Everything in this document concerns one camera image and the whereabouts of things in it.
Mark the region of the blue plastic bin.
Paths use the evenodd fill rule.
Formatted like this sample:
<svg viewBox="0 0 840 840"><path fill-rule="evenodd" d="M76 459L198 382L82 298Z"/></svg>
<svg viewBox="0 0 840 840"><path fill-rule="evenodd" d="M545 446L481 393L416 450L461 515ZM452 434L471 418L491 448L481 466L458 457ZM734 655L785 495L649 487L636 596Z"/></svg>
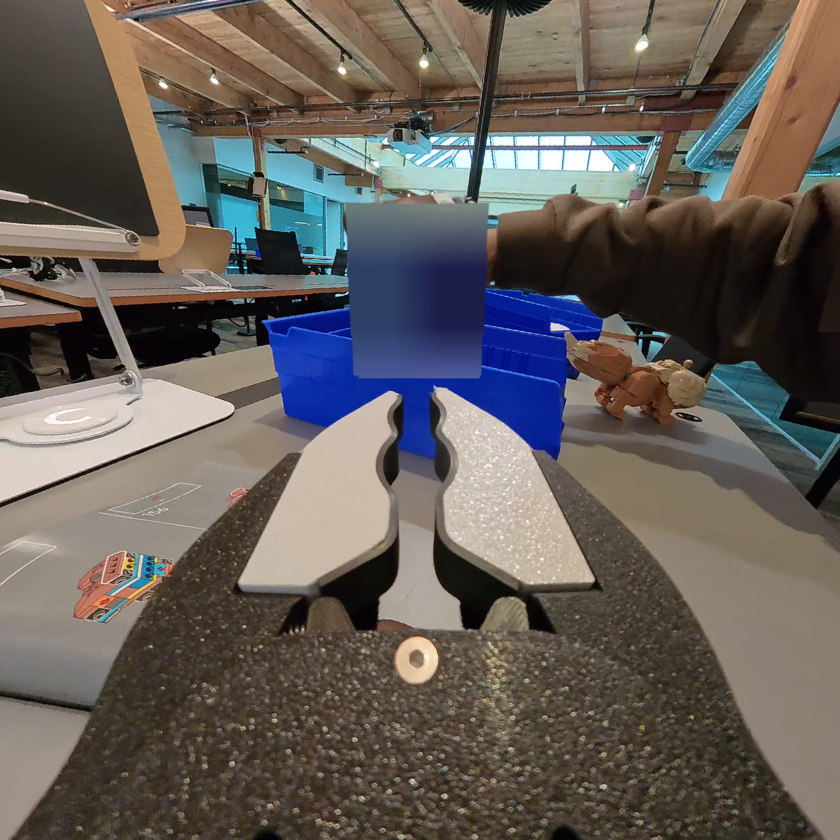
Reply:
<svg viewBox="0 0 840 840"><path fill-rule="evenodd" d="M561 383L577 379L565 335L598 340L602 319L582 302L517 290L486 290L482 363Z"/></svg>
<svg viewBox="0 0 840 840"><path fill-rule="evenodd" d="M482 368L468 380L362 380L353 374L350 310L265 321L284 411L322 427L387 391L403 395L399 447L433 458L430 394L441 385L557 457L564 428L566 344L559 334L485 327Z"/></svg>

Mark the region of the white tablet stand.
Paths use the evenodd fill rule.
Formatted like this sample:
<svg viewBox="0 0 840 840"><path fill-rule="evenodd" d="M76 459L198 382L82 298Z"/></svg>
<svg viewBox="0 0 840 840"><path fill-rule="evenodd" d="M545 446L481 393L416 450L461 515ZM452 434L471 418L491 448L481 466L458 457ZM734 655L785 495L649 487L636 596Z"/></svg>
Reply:
<svg viewBox="0 0 840 840"><path fill-rule="evenodd" d="M143 236L116 224L96 226L2 222L2 252L23 256L74 256L124 371L100 383L64 385L2 399L1 502L7 503L127 458L232 416L216 397L167 381L144 380L94 259L161 259L183 246L186 226L175 223Z"/></svg>

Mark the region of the silver ventilation duct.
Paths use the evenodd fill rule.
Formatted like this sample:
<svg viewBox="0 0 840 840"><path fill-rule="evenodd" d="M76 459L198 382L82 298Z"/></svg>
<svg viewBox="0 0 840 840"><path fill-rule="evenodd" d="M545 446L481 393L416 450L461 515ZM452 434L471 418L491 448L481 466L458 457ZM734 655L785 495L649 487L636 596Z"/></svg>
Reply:
<svg viewBox="0 0 840 840"><path fill-rule="evenodd" d="M688 150L685 164L689 169L695 172L712 172L712 155L740 122L757 107L779 54L779 51L776 51L765 56L738 85L709 128Z"/></svg>

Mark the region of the wooden framed black screen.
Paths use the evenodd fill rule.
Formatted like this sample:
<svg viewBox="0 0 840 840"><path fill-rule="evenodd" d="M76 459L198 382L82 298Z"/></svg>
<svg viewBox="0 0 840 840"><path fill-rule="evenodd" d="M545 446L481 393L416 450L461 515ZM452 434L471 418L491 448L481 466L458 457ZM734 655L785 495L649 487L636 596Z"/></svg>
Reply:
<svg viewBox="0 0 840 840"><path fill-rule="evenodd" d="M186 223L129 37L103 2L1 6L7 256L157 260Z"/></svg>

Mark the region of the ceiling projector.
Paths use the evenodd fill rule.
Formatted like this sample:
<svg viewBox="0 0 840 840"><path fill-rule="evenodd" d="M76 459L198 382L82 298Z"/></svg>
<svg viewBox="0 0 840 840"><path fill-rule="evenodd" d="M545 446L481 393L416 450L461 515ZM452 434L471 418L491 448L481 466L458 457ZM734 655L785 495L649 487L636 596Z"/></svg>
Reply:
<svg viewBox="0 0 840 840"><path fill-rule="evenodd" d="M385 143L404 156L425 155L432 150L431 122L425 114L410 113L396 122L385 135Z"/></svg>

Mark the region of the grey building instruction booklet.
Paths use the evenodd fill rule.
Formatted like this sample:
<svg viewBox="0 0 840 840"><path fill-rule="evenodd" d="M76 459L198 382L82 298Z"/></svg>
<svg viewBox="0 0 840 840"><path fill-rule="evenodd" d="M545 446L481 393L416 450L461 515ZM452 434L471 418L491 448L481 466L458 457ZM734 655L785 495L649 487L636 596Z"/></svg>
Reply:
<svg viewBox="0 0 840 840"><path fill-rule="evenodd" d="M175 563L265 473L205 463L144 496L2 546L2 696L92 708Z"/></svg>

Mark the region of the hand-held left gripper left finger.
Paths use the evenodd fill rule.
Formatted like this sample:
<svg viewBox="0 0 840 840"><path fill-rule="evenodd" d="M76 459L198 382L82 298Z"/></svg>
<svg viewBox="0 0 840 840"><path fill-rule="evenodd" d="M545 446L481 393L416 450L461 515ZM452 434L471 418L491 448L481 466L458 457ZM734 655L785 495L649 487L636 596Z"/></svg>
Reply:
<svg viewBox="0 0 840 840"><path fill-rule="evenodd" d="M403 397L388 391L301 451L238 579L243 592L379 597L398 571Z"/></svg>

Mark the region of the black office chair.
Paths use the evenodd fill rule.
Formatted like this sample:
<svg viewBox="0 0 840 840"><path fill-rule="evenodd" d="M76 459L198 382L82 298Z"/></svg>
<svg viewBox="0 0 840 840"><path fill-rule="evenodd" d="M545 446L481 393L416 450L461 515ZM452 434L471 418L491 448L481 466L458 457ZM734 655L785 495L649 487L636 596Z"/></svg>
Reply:
<svg viewBox="0 0 840 840"><path fill-rule="evenodd" d="M308 276L294 232L255 228L261 273L274 276Z"/></svg>

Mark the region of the black pole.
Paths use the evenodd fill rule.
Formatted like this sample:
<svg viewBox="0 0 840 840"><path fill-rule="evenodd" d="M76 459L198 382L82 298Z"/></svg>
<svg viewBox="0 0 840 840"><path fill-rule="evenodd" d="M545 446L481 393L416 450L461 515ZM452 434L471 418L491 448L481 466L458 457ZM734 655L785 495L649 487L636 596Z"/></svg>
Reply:
<svg viewBox="0 0 840 840"><path fill-rule="evenodd" d="M491 111L496 95L498 67L503 34L509 17L523 17L538 12L550 1L461 1L460 4L478 14L490 16L486 63L481 82L481 95L475 138L472 148L465 200L478 203L480 182L487 152Z"/></svg>

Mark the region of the brown brick animal model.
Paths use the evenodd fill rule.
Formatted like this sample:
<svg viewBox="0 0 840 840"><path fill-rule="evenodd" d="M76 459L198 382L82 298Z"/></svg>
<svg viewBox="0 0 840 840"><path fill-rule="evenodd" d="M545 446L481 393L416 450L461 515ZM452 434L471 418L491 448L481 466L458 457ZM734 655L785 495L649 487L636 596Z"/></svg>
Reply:
<svg viewBox="0 0 840 840"><path fill-rule="evenodd" d="M611 416L624 420L628 407L637 407L662 425L674 425L674 411L698 406L707 380L693 372L692 360L662 360L635 364L626 351L601 340L578 340L564 335L568 362L599 382L594 397Z"/></svg>

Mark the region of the rounded wooden panel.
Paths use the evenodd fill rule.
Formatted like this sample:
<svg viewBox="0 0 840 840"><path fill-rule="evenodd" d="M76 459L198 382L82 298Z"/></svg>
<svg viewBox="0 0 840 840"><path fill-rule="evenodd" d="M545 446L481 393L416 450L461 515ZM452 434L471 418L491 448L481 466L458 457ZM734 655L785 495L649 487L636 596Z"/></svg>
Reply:
<svg viewBox="0 0 840 840"><path fill-rule="evenodd" d="M226 271L233 235L225 228L185 226L183 246L171 257L160 259L162 273L175 275L184 270L210 270L217 275Z"/></svg>

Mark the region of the background office desk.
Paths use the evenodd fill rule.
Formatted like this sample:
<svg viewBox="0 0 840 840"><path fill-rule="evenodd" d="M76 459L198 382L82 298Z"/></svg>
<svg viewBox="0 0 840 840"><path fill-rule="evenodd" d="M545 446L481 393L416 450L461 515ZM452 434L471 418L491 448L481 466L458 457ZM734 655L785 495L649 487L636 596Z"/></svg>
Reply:
<svg viewBox="0 0 840 840"><path fill-rule="evenodd" d="M256 298L303 298L309 295L344 293L347 280L341 276L243 276L255 288L197 287L182 275L100 274L102 285L116 307L171 304L177 302L223 301ZM71 308L97 308L92 284L84 275L65 280L33 280L27 273L2 276L2 285Z"/></svg>

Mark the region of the person's right forearm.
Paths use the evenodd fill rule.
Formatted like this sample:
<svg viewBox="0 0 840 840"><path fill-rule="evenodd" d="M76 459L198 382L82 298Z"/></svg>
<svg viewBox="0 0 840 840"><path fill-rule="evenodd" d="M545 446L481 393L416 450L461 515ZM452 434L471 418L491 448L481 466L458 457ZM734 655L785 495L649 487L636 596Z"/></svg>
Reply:
<svg viewBox="0 0 840 840"><path fill-rule="evenodd" d="M756 363L806 402L839 401L839 188L777 199L561 195L488 232L498 288L575 295L721 364Z"/></svg>

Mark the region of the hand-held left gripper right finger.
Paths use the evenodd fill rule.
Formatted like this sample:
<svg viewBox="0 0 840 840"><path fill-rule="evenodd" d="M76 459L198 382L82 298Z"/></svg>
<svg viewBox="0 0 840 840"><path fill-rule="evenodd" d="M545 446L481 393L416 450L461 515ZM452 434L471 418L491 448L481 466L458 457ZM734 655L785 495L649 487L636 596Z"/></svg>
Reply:
<svg viewBox="0 0 840 840"><path fill-rule="evenodd" d="M536 456L509 426L438 386L430 395L434 567L449 593L552 593L595 585Z"/></svg>

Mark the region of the grey desk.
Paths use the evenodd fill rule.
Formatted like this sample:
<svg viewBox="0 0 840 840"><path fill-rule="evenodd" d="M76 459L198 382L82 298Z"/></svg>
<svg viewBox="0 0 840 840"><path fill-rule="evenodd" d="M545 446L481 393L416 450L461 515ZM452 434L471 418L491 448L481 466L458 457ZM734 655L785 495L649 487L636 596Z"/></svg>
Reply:
<svg viewBox="0 0 840 840"><path fill-rule="evenodd" d="M268 469L320 427L287 418L267 347L165 366L153 377L240 402L228 420L16 500L2 544L187 478L202 462ZM838 838L838 533L734 422L656 432L566 387L559 462L658 559L702 625L775 772Z"/></svg>

